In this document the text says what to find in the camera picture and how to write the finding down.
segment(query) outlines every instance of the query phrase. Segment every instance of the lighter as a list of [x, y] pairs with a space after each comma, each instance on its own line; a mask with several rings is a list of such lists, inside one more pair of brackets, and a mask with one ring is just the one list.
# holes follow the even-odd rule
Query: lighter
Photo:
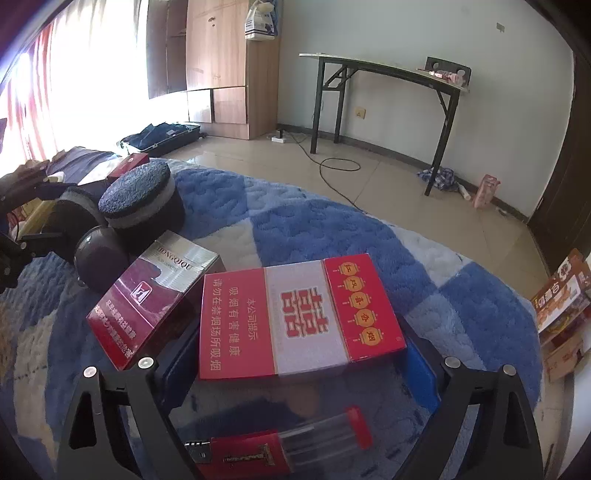
[[268, 430], [235, 437], [187, 442], [185, 447], [207, 480], [287, 475], [371, 447], [358, 407], [284, 432]]

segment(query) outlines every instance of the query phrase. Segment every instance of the table leg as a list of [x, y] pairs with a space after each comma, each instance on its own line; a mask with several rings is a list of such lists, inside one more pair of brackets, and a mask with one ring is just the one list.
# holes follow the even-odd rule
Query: table leg
[[322, 87], [324, 86], [324, 59], [318, 59], [318, 78], [316, 80], [316, 100], [314, 102], [314, 122], [312, 124], [312, 140], [310, 153], [316, 153], [318, 144], [318, 128], [320, 126], [320, 107], [322, 106]]
[[431, 193], [431, 189], [433, 188], [433, 184], [435, 183], [435, 177], [437, 176], [437, 172], [439, 171], [439, 167], [443, 159], [443, 154], [445, 153], [447, 139], [449, 138], [449, 134], [452, 131], [453, 118], [456, 114], [456, 108], [459, 99], [460, 92], [454, 93], [453, 95], [451, 95], [449, 99], [449, 105], [447, 106], [447, 115], [445, 117], [445, 121], [443, 122], [443, 129], [441, 130], [439, 143], [437, 144], [437, 149], [435, 150], [433, 163], [431, 164], [431, 166], [433, 167], [433, 172], [431, 173], [431, 178], [429, 179], [429, 183], [427, 183], [427, 188], [425, 189], [425, 196], [427, 197]]
[[345, 86], [347, 85], [347, 69], [343, 65], [343, 73], [341, 74], [341, 87], [339, 91], [339, 106], [336, 111], [336, 124], [335, 124], [335, 143], [340, 142], [340, 122], [343, 118], [343, 104], [345, 102]]

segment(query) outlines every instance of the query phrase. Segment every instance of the metal screw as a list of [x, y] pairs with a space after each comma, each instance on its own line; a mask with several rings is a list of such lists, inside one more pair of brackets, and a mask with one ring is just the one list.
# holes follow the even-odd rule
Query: metal screw
[[86, 367], [84, 370], [84, 376], [86, 378], [94, 377], [96, 375], [96, 367]]
[[503, 365], [503, 372], [513, 377], [517, 373], [517, 370], [513, 365]]
[[138, 366], [140, 368], [150, 368], [154, 364], [154, 359], [150, 358], [149, 356], [143, 357], [139, 362]]
[[449, 368], [460, 368], [460, 365], [462, 364], [462, 362], [460, 362], [456, 357], [454, 356], [448, 356], [445, 359], [445, 364], [449, 367]]

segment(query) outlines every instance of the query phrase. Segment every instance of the electrical outlet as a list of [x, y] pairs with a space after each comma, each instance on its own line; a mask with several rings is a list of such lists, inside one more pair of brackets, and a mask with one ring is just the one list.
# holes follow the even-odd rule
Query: electrical outlet
[[356, 106], [355, 107], [355, 116], [358, 116], [361, 119], [365, 119], [365, 108]]

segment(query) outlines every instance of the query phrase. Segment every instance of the red curtain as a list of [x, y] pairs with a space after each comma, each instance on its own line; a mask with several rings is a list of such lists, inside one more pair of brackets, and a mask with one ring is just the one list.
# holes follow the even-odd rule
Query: red curtain
[[[8, 82], [8, 129], [12, 132], [13, 153], [22, 154], [19, 163], [26, 160], [46, 160], [57, 153], [56, 139], [49, 113], [50, 51], [53, 23], [39, 33], [28, 50], [28, 78], [20, 74], [20, 67]], [[19, 82], [28, 80], [27, 95], [22, 92]]]

